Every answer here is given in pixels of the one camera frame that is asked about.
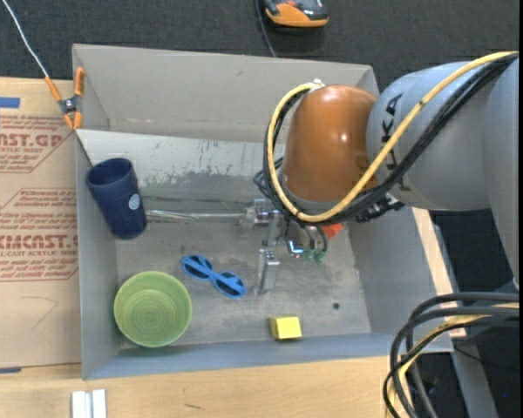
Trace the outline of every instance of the green bowl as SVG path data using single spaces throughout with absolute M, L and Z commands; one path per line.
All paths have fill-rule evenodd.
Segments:
M 122 334 L 142 347 L 164 347 L 184 334 L 192 301 L 182 283 L 161 271 L 138 273 L 114 298 L 114 319 Z

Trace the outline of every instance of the yellow block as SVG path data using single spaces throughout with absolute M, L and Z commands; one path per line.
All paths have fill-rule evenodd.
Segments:
M 302 337 L 300 321 L 297 316 L 276 316 L 269 318 L 271 334 L 277 340 Z

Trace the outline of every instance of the black carpet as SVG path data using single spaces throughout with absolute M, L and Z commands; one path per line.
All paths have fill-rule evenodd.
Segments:
M 8 0 L 53 78 L 71 78 L 71 45 L 108 44 L 270 56 L 254 0 Z M 369 64 L 379 90 L 437 64 L 520 49 L 520 0 L 325 0 L 323 30 L 268 27 L 278 57 Z M 0 2 L 0 76 L 39 78 Z M 461 291 L 512 279 L 490 211 L 433 212 Z M 479 343 L 500 418 L 520 416 L 519 334 Z M 438 416 L 466 418 L 449 356 L 425 356 Z

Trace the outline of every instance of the bin floor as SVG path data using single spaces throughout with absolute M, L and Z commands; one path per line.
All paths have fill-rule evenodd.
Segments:
M 291 257 L 284 243 L 279 244 L 275 287 L 256 294 L 259 255 L 267 236 L 268 227 L 257 225 L 248 237 L 241 237 L 238 221 L 150 222 L 138 238 L 117 241 L 119 284 L 152 270 L 168 272 L 184 284 L 192 298 L 193 317 L 173 345 L 272 340 L 268 319 L 282 314 L 298 316 L 304 336 L 370 332 L 348 229 L 329 241 L 319 265 Z M 231 300 L 211 282 L 186 275 L 180 261 L 189 254 L 203 255 L 216 272 L 239 275 L 247 293 Z M 132 344 L 126 342 L 124 347 Z

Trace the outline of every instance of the orange clip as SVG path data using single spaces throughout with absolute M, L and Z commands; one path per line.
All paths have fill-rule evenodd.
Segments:
M 69 99 L 62 99 L 58 88 L 47 76 L 44 81 L 49 87 L 54 100 L 58 102 L 60 109 L 64 113 L 64 120 L 68 126 L 73 129 L 78 129 L 83 124 L 83 115 L 81 113 L 81 98 L 84 96 L 84 81 L 85 71 L 82 67 L 78 67 L 76 70 L 76 76 L 74 78 L 74 96 Z

